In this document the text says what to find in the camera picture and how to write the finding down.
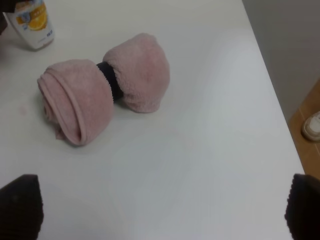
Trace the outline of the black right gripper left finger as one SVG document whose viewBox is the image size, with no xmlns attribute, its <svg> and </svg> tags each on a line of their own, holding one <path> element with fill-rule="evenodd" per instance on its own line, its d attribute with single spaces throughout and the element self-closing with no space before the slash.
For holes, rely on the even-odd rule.
<svg viewBox="0 0 320 240">
<path fill-rule="evenodd" d="M 0 238 L 36 240 L 44 221 L 38 176 L 23 174 L 0 189 Z"/>
</svg>

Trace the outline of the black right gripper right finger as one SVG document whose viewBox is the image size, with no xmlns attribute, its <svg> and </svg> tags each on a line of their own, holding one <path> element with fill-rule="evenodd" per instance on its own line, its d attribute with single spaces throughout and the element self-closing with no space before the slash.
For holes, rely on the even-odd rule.
<svg viewBox="0 0 320 240">
<path fill-rule="evenodd" d="M 284 218 L 294 240 L 320 238 L 320 180 L 305 174 L 293 176 Z"/>
</svg>

